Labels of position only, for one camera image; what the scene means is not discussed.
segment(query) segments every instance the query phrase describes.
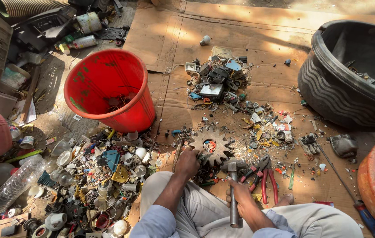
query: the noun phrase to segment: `large gear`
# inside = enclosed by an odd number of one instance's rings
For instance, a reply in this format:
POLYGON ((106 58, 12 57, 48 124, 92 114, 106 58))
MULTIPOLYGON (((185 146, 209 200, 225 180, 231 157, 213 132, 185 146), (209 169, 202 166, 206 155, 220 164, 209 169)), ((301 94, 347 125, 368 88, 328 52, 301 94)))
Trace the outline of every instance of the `large gear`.
POLYGON ((230 151, 229 148, 225 147, 228 144, 228 141, 225 141, 225 134, 220 135, 220 130, 216 130, 211 127, 209 131, 196 132, 195 136, 192 136, 195 140, 190 143, 190 146, 193 146, 195 149, 202 150, 203 143, 207 140, 215 142, 216 148, 212 153, 204 151, 203 154, 207 155, 204 160, 202 160, 202 165, 205 165, 206 162, 210 162, 211 166, 214 165, 214 161, 217 164, 221 164, 221 158, 228 159, 227 155, 224 154, 225 151, 230 151))

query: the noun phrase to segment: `white light bulb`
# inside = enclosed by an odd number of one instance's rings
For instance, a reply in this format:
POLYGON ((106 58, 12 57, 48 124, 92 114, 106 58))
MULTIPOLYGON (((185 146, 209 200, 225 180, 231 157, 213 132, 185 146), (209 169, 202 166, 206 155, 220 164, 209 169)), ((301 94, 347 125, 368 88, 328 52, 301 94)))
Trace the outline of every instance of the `white light bulb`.
POLYGON ((211 37, 209 35, 206 35, 202 38, 202 40, 199 42, 200 45, 207 45, 211 42, 211 37))

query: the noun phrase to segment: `light blue shirt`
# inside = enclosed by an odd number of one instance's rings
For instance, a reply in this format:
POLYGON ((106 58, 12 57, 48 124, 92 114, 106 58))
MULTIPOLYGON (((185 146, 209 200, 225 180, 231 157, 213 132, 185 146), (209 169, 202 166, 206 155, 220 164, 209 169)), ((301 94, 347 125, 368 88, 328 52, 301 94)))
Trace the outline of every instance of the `light blue shirt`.
MULTIPOLYGON (((297 238, 295 231, 288 225, 284 216, 269 210, 266 216, 276 228, 262 228, 255 231, 252 238, 297 238)), ((135 225, 130 238, 178 238, 175 231, 175 218, 171 211, 160 205, 152 205, 135 225)))

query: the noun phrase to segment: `cardboard floor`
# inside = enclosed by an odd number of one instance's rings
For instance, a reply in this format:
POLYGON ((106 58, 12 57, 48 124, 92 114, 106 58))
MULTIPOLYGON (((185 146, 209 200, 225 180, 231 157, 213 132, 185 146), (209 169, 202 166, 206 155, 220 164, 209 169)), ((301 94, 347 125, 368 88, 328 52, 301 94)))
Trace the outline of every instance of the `cardboard floor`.
MULTIPOLYGON (((212 122, 218 122, 216 129, 226 134, 226 138, 236 139, 235 148, 237 158, 253 159, 254 154, 263 154, 263 151, 247 153, 241 150, 249 142, 248 130, 242 129, 246 123, 241 120, 242 113, 232 114, 230 109, 219 106, 213 117, 209 117, 210 110, 190 110, 194 105, 187 101, 186 81, 190 77, 185 73, 185 62, 191 62, 198 57, 201 62, 208 60, 213 46, 220 46, 232 50, 234 56, 247 56, 248 63, 253 63, 249 73, 251 84, 240 89, 247 95, 247 100, 260 105, 266 102, 271 104, 275 111, 285 110, 293 117, 292 132, 296 138, 313 132, 309 120, 314 115, 302 107, 301 97, 296 90, 299 69, 310 51, 310 41, 313 33, 324 23, 337 19, 353 19, 375 24, 375 16, 369 15, 339 15, 332 13, 295 11, 280 8, 260 8, 232 5, 218 5, 209 3, 195 3, 187 1, 162 0, 161 6, 138 1, 135 18, 130 34, 123 47, 139 56, 146 64, 150 73, 149 89, 156 102, 157 118, 153 125, 153 132, 159 130, 158 142, 173 143, 173 137, 165 138, 164 133, 186 127, 202 127, 204 114, 212 122), (211 43, 200 46, 199 41, 204 35, 211 37, 211 43), (286 59, 292 59, 290 67, 284 65, 286 59)), ((357 172, 347 172, 346 169, 357 169, 358 164, 351 164, 348 160, 337 157, 330 144, 325 143, 325 137, 344 132, 330 122, 317 121, 318 129, 327 134, 318 142, 330 157, 343 180, 359 198, 357 188, 357 172)), ((361 147, 358 155, 360 162, 371 147, 375 144, 375 133, 356 132, 361 147)), ((358 212, 353 207, 353 200, 341 185, 333 169, 324 157, 318 162, 325 163, 328 171, 320 177, 311 176, 310 168, 315 167, 316 160, 309 161, 301 147, 285 151, 280 148, 271 148, 274 163, 280 161, 292 164, 299 158, 301 167, 296 167, 293 191, 288 190, 289 180, 284 180, 280 174, 275 174, 279 185, 279 196, 292 192, 295 203, 311 203, 312 201, 330 201, 334 207, 364 224, 358 212)), ((268 179, 267 193, 269 204, 262 204, 263 208, 274 205, 271 182, 268 179)), ((208 188, 212 194, 225 199, 227 183, 219 182, 208 188)), ((370 232, 365 228, 365 236, 370 232)))

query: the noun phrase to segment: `red bucket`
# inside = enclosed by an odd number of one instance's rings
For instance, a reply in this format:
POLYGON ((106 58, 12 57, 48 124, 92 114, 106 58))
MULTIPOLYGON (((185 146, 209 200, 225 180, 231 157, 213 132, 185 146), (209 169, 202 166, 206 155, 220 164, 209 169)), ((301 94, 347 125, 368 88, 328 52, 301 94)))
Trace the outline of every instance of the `red bucket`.
POLYGON ((99 120, 117 132, 146 130, 155 119, 146 66, 126 50, 100 50, 85 57, 67 76, 64 99, 77 115, 99 120), (125 106, 106 113, 111 97, 133 93, 136 96, 125 106))

